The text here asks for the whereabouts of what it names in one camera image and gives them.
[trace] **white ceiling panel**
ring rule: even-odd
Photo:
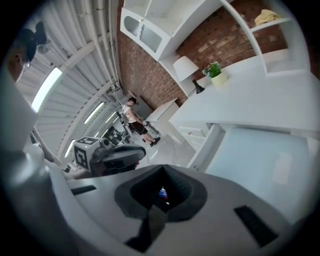
[[[120,107],[106,93],[118,79],[108,77],[106,71],[107,68],[109,74],[113,74],[111,71],[114,67],[111,65],[113,61],[107,59],[111,52],[106,53],[101,40],[98,1],[92,1],[92,12],[96,34],[100,36],[95,42],[100,42],[102,55],[93,42],[92,35],[95,33],[89,26],[85,0],[47,1],[25,25],[35,31],[36,24],[43,22],[51,48],[45,54],[36,52],[30,68],[23,73],[17,87],[31,103],[50,72],[55,67],[62,71],[59,83],[54,84],[45,99],[36,124],[46,145],[61,159],[71,140],[84,135],[94,136],[97,130],[103,128],[105,120]],[[104,5],[105,32],[110,45],[107,0]],[[112,27],[116,29],[117,24],[112,24]],[[105,105],[84,124],[100,102]]]

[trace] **white pot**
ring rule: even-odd
[[[220,86],[224,84],[227,80],[228,80],[228,76],[223,72],[211,78],[211,82],[214,86]]]

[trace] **white lampshade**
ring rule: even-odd
[[[199,69],[199,67],[186,56],[181,57],[173,63],[173,67],[180,81],[185,80]]]

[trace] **yellow cloth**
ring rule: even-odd
[[[263,23],[272,22],[280,19],[281,17],[274,11],[263,9],[261,14],[254,19],[255,25],[259,26]]]

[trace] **black shorts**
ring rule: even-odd
[[[148,132],[148,130],[139,122],[130,122],[129,127],[139,135],[146,134]]]

